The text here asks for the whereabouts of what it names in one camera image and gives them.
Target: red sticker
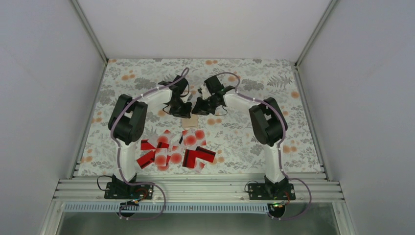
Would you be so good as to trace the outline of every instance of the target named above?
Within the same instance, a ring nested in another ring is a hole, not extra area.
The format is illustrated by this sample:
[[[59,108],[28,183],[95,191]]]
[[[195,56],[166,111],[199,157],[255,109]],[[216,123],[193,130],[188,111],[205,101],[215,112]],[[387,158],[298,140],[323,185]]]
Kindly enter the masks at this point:
[[[177,164],[182,161],[183,156],[180,153],[173,153],[171,155],[171,163]]]
[[[159,171],[167,171],[167,170],[168,170],[168,168],[169,168],[169,165],[167,165],[167,166],[158,166],[158,167],[157,167],[157,169],[158,169]]]
[[[202,130],[195,131],[195,137],[198,140],[202,140],[205,137],[205,133]]]

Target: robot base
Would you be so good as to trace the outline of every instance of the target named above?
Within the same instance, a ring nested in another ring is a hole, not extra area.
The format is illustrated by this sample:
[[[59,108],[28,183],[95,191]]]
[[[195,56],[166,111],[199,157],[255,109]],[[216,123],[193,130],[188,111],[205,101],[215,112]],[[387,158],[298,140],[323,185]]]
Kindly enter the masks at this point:
[[[266,201],[266,200],[288,200],[287,195],[284,192],[287,192],[290,200],[293,201],[296,199],[296,194],[294,191],[293,184],[288,184],[277,197],[273,198],[268,194],[265,189],[265,184],[261,183],[250,183],[248,184],[249,200],[256,201]]]

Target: orange dot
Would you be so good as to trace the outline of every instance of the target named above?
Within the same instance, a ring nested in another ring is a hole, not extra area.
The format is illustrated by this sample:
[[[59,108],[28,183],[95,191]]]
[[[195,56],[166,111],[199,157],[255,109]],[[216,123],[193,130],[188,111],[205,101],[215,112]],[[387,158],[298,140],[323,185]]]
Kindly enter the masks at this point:
[[[215,124],[215,119],[213,119],[213,118],[209,118],[208,120],[207,120],[207,123],[209,124],[209,125],[214,125]]]
[[[300,96],[298,92],[291,92],[291,97],[297,99]]]
[[[283,153],[289,153],[289,152],[290,152],[290,147],[288,147],[288,146],[284,145],[284,146],[282,147],[282,152],[283,152]]]
[[[159,110],[157,112],[157,115],[159,115],[160,117],[163,117],[164,115],[166,115],[166,113],[163,110]]]
[[[218,163],[218,160],[215,158],[215,159],[213,159],[213,162],[211,162],[210,164],[211,165],[216,165]]]

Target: table surface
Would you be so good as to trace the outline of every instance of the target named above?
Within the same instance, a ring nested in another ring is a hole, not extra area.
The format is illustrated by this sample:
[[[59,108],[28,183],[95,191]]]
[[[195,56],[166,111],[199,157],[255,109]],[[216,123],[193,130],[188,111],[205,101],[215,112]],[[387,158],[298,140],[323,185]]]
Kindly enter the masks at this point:
[[[260,59],[110,59],[99,91],[92,124],[79,167],[80,175],[111,175],[116,170],[116,145],[110,138],[108,120],[121,94],[133,97],[154,88],[162,80],[172,81],[184,67],[193,94],[208,77],[223,71],[240,76],[239,91],[255,98],[273,97],[288,123],[282,162],[287,172],[317,172],[320,163],[311,138],[300,94],[289,61]],[[236,78],[219,76],[221,82],[235,85]],[[178,140],[181,119],[167,115],[160,106],[147,113],[142,139],[168,129]],[[250,118],[231,107],[224,116],[198,116],[198,129],[204,130],[206,148],[216,152],[213,163],[206,163],[201,174],[243,174],[265,172],[262,145],[254,137]],[[143,155],[138,148],[136,158]],[[154,164],[145,169],[136,165],[137,174],[196,174],[181,164],[170,164],[159,171]]]

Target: metal edge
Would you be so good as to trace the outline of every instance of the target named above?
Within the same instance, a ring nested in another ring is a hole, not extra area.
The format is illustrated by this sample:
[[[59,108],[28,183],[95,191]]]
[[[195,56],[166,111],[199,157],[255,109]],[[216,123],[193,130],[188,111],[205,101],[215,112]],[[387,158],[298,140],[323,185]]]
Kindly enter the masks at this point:
[[[311,138],[313,139],[314,146],[316,148],[317,157],[319,158],[320,163],[323,165],[324,173],[327,177],[327,180],[330,181],[332,179],[332,175],[330,173],[330,169],[328,169],[327,164],[324,161],[322,146],[321,146],[319,138],[317,136],[314,121],[311,117],[310,107],[309,107],[308,101],[307,101],[307,95],[306,95],[306,93],[304,91],[304,87],[302,85],[302,80],[301,80],[301,77],[300,77],[300,73],[298,71],[298,67],[293,62],[291,62],[291,69],[293,70],[294,78],[296,80],[297,87],[298,87],[298,90],[300,92],[301,102],[302,102],[302,105],[304,107],[304,112],[305,112],[305,116],[307,118],[308,127],[310,128]]]
[[[109,179],[100,179],[100,184]],[[250,201],[249,196],[244,192],[246,179],[233,179],[225,182],[206,181],[205,179],[189,180],[156,180],[157,183],[168,195],[169,202],[204,202],[204,203],[274,203],[270,201]],[[307,189],[295,182],[297,185],[297,200],[293,202],[308,202]],[[339,182],[328,182],[325,179],[307,181],[312,188],[313,202],[344,202]],[[74,178],[61,180],[55,191],[55,201],[107,201],[103,198],[103,192],[96,187],[95,180]],[[154,190],[152,202],[162,202],[162,195],[158,189]]]
[[[69,168],[69,171],[66,174],[68,179],[71,179],[73,177],[76,166],[78,165],[78,161],[81,160],[82,154],[84,153],[85,144],[87,142],[88,133],[89,133],[90,127],[91,127],[91,121],[92,121],[92,118],[93,118],[93,113],[95,111],[96,103],[98,102],[98,95],[99,95],[99,91],[101,89],[101,86],[102,86],[102,83],[103,83],[103,80],[104,80],[104,75],[105,75],[106,70],[107,70],[107,66],[105,66],[104,69],[102,70],[101,79],[99,81],[95,97],[93,99],[93,104],[92,104],[90,114],[89,114],[89,117],[88,117],[88,122],[86,124],[85,129],[84,129],[82,139],[79,143],[79,148],[78,148],[77,154],[75,155],[74,159],[72,160],[72,164],[71,164],[72,167]]]
[[[59,229],[65,202],[51,201],[45,220],[40,230],[40,235],[55,235]]]
[[[93,32],[93,29],[91,25],[88,22],[87,17],[85,16],[84,11],[82,10],[81,5],[79,4],[78,0],[70,0],[72,3],[74,10],[76,11],[76,14],[78,15],[79,19],[82,22],[82,25],[84,26],[85,30],[87,31],[89,37],[91,38],[96,50],[98,51],[101,59],[104,61],[105,65],[107,65],[108,58],[105,55],[104,49],[102,49],[101,44],[98,41],[98,38],[96,37],[95,33]]]
[[[311,46],[313,45],[315,39],[319,35],[321,29],[323,28],[324,24],[327,21],[327,18],[333,12],[334,7],[337,5],[339,0],[331,0],[328,4],[326,10],[324,11],[320,21],[317,23],[316,28],[314,29],[313,33],[311,34],[310,38],[308,39],[307,43],[305,44],[304,48],[302,49],[299,58],[297,59],[296,65],[299,66],[302,61],[304,60],[305,56],[307,55],[308,51],[310,50]]]
[[[340,235],[355,235],[346,203],[333,202],[332,205]]]

